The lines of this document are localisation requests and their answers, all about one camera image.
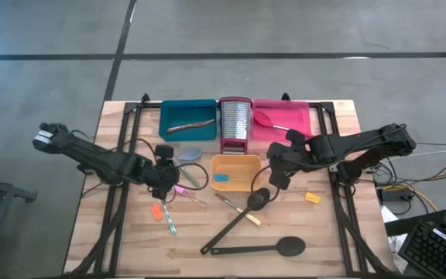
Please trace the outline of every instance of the keyboard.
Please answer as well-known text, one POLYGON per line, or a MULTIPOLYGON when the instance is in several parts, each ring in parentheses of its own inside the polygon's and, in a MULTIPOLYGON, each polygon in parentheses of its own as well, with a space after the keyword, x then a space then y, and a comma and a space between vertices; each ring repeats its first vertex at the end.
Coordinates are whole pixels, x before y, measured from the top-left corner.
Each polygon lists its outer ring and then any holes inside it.
POLYGON ((407 236, 399 256, 428 276, 446 279, 446 230, 420 222, 407 236))

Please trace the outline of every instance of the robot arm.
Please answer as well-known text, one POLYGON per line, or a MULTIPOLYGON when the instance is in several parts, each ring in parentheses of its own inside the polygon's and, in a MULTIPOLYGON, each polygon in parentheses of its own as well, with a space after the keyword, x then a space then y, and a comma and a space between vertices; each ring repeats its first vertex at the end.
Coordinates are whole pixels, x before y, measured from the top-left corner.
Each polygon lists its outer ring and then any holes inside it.
POLYGON ((87 174, 86 170, 92 169, 106 184, 117 185, 125 181, 147 184, 153 190, 153 197, 163 200, 180 176, 170 160, 173 156, 171 146, 156 146, 155 155, 160 158, 154 165, 150 159, 136 153, 106 150, 80 139, 65 125, 56 123, 42 123, 33 145, 44 153, 59 153, 76 160, 80 163, 79 171, 87 174))
POLYGON ((290 177, 296 172, 316 171, 336 163, 340 181, 351 184, 363 169, 381 159, 406 156, 416 148, 405 124, 391 124, 350 136, 319 135, 310 139, 296 130, 289 130, 286 139, 291 141, 290 146, 272 143, 267 153, 272 171, 269 182, 283 190, 288 188, 290 177), (358 158, 343 161, 350 153, 363 150, 367 151, 358 158))

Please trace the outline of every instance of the black ladle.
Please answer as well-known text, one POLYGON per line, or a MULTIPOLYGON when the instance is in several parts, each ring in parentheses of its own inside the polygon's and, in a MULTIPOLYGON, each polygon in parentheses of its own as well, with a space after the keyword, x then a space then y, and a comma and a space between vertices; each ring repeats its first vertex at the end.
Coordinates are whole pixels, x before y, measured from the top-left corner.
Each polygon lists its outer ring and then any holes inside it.
POLYGON ((306 243, 302 239, 296 236, 285 236, 282 237, 276 245, 270 245, 270 246, 212 248, 211 255, 276 250, 282 256, 292 257, 301 254, 305 249, 306 249, 306 243))
POLYGON ((247 198, 247 208, 243 212, 241 212, 235 219, 233 219, 233 221, 231 221, 222 231, 220 231, 219 234, 211 239, 211 241, 208 242, 206 246, 202 247, 201 254, 205 255, 207 252, 209 252, 209 249, 213 248, 214 245, 216 245, 216 243, 218 243, 223 238, 223 236, 225 236, 230 231, 230 229, 237 225, 237 223, 240 222, 240 220, 242 220, 251 210, 261 210, 269 201, 269 198, 271 198, 271 193, 267 188, 260 188, 259 190, 252 193, 249 198, 247 198))

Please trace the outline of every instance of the concrete floor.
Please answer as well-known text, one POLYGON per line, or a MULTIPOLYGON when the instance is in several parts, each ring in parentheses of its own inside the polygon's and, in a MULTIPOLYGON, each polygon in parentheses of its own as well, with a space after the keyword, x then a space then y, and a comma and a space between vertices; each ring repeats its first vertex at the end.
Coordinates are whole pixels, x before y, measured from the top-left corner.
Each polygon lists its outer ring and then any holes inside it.
MULTIPOLYGON (((129 0, 0 0, 0 54, 115 53, 129 0)), ((441 0, 142 0, 126 53, 446 51, 441 0)), ((57 275, 81 185, 76 163, 32 148, 41 122, 93 135, 111 60, 0 61, 0 180, 39 192, 15 201, 0 239, 0 277, 57 275)), ((364 130, 405 122, 417 142, 446 143, 446 58, 123 61, 113 100, 355 100, 364 130)), ((415 153, 446 150, 418 146, 415 153)), ((446 154, 394 161, 427 177, 446 154)), ((446 180, 417 187, 446 208, 446 180)), ((403 211, 405 205, 389 205, 403 211)), ((422 214, 418 201, 405 216, 422 214)))

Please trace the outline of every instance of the cheese grater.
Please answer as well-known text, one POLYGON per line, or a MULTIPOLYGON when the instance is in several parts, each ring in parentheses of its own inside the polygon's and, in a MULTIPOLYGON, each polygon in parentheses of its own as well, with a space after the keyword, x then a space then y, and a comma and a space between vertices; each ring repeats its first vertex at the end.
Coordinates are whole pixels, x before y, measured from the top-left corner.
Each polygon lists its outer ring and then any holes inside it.
POLYGON ((221 154, 245 154, 251 127, 252 100, 225 97, 219 101, 221 110, 221 154))

